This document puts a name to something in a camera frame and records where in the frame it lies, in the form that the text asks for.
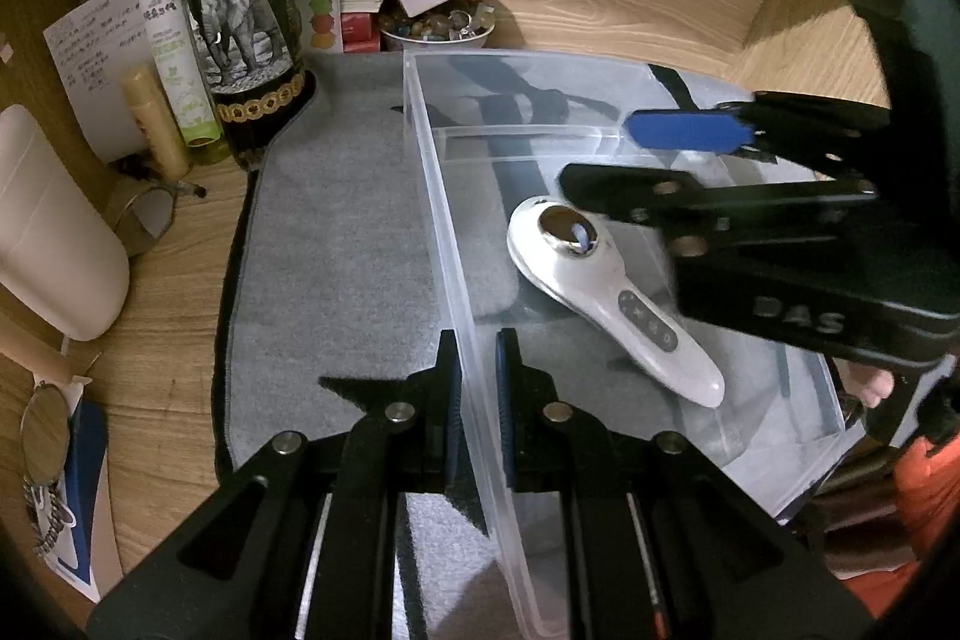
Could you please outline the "person's hand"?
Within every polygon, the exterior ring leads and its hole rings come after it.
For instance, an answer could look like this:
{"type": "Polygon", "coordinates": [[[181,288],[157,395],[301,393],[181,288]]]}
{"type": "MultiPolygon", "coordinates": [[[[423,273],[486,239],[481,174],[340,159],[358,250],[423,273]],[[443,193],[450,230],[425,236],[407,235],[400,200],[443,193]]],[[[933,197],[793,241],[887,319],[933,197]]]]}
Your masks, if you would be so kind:
{"type": "Polygon", "coordinates": [[[844,359],[836,359],[835,365],[844,392],[859,399],[864,408],[877,408],[895,388],[895,377],[889,370],[875,369],[844,359]]]}

